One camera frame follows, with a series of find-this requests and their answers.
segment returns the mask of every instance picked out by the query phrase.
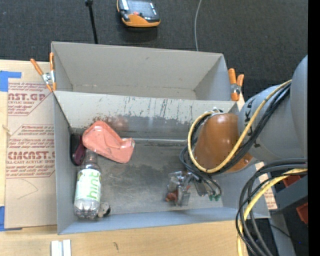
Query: green bottle label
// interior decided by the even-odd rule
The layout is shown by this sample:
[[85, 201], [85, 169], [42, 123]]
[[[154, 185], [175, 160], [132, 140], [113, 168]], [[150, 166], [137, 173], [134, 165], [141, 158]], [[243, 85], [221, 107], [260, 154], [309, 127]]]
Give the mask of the green bottle label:
[[74, 200], [91, 199], [100, 203], [101, 173], [95, 169], [83, 169], [77, 175]]

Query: blue tape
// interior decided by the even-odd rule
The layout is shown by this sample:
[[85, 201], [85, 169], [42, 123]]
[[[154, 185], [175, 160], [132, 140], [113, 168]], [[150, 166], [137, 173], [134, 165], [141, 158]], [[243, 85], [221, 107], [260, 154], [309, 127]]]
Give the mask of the blue tape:
[[8, 92], [9, 78], [21, 78], [21, 72], [0, 70], [0, 92]]
[[5, 231], [5, 207], [0, 206], [0, 232]]

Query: gray cardboard box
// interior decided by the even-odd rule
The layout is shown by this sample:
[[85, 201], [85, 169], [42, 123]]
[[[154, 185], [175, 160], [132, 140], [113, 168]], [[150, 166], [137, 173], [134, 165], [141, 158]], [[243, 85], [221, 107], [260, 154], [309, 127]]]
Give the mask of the gray cardboard box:
[[[219, 201], [198, 196], [188, 206], [165, 201], [168, 174], [183, 169], [179, 153], [193, 121], [216, 107], [237, 112], [220, 53], [144, 47], [52, 42], [57, 91], [54, 92], [55, 168], [58, 234], [108, 231], [233, 220], [239, 194], [254, 165], [216, 177]], [[109, 216], [79, 220], [73, 213], [77, 167], [69, 157], [70, 133], [96, 120], [122, 138], [133, 138], [128, 163], [100, 156], [103, 202]], [[256, 217], [267, 217], [264, 199]]]

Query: yellow cable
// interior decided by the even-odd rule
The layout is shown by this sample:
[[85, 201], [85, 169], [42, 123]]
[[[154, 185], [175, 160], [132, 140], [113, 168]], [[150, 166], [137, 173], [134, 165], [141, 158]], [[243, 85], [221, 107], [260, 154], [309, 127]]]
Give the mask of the yellow cable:
[[273, 90], [263, 101], [262, 103], [259, 105], [259, 107], [256, 109], [256, 111], [254, 112], [254, 114], [252, 115], [250, 121], [248, 122], [247, 126], [245, 127], [245, 129], [243, 130], [242, 134], [240, 135], [238, 141], [236, 142], [236, 144], [234, 145], [233, 149], [231, 150], [231, 152], [228, 154], [228, 156], [215, 168], [212, 169], [206, 169], [204, 167], [202, 167], [197, 160], [194, 157], [194, 154], [192, 152], [192, 144], [191, 144], [191, 136], [192, 133], [194, 131], [194, 128], [196, 126], [196, 124], [199, 122], [199, 120], [201, 120], [203, 117], [211, 115], [213, 112], [206, 112], [204, 114], [202, 114], [201, 116], [199, 116], [191, 125], [189, 133], [188, 133], [188, 137], [187, 137], [187, 146], [188, 146], [188, 153], [189, 156], [191, 158], [191, 161], [193, 162], [193, 164], [200, 170], [203, 171], [205, 173], [214, 173], [216, 171], [219, 171], [222, 167], [224, 167], [226, 165], [226, 163], [228, 163], [230, 161], [230, 159], [234, 156], [234, 154], [236, 153], [236, 151], [238, 150], [238, 148], [240, 147], [241, 143], [243, 142], [243, 140], [245, 139], [245, 136], [247, 135], [247, 132], [249, 131], [249, 129], [251, 128], [253, 122], [255, 121], [255, 119], [257, 118], [259, 112], [261, 111], [261, 109], [263, 108], [263, 106], [267, 103], [267, 101], [276, 93], [278, 92], [280, 89], [282, 89], [283, 87], [285, 87], [286, 85], [288, 85], [292, 80], [288, 80], [286, 82], [284, 82], [283, 84], [279, 85], [275, 90]]
[[[258, 199], [272, 186], [274, 186], [275, 184], [277, 184], [278, 182], [282, 181], [283, 179], [289, 177], [292, 174], [298, 174], [298, 173], [302, 173], [307, 171], [308, 169], [306, 168], [297, 168], [297, 169], [292, 169], [289, 170], [287, 172], [285, 172], [285, 176], [281, 176], [281, 177], [275, 177], [272, 180], [268, 181], [266, 184], [264, 184], [260, 190], [258, 191], [257, 194], [255, 194], [255, 196], [252, 198], [252, 200], [250, 201], [250, 203], [247, 205], [246, 209], [244, 210], [243, 213], [243, 217], [244, 219], [246, 219], [248, 217], [248, 214], [250, 213], [250, 211], [252, 210], [252, 208], [254, 207], [254, 205], [256, 204], [256, 202], [258, 201]], [[241, 225], [241, 222], [239, 222], [239, 229], [241, 234], [243, 234], [243, 227]], [[237, 235], [237, 253], [239, 256], [243, 256], [242, 254], [242, 248], [241, 248], [241, 244], [242, 244], [242, 240], [241, 237], [239, 236], [239, 234]]]

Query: water bottle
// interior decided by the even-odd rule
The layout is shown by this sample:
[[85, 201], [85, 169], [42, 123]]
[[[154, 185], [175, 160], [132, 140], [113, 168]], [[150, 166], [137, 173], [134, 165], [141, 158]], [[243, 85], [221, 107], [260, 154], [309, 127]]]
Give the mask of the water bottle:
[[97, 153], [86, 149], [84, 167], [77, 173], [73, 211], [80, 219], [93, 220], [99, 211], [101, 169]]

